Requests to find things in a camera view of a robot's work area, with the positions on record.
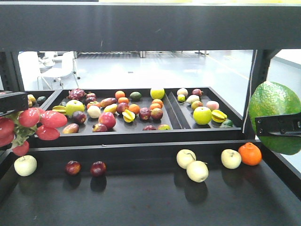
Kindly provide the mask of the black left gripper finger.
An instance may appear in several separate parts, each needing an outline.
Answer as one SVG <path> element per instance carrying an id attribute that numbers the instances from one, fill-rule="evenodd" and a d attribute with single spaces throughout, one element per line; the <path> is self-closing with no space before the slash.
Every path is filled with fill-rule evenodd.
<path id="1" fill-rule="evenodd" d="M 0 91 L 0 114 L 8 115 L 28 109 L 28 97 L 25 92 Z"/>

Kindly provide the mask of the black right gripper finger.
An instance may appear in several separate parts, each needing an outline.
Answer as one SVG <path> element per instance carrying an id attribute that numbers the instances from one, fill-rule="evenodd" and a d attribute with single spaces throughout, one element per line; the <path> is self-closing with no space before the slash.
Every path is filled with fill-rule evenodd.
<path id="1" fill-rule="evenodd" d="M 301 113 L 256 117 L 255 128 L 260 137 L 300 137 Z"/>

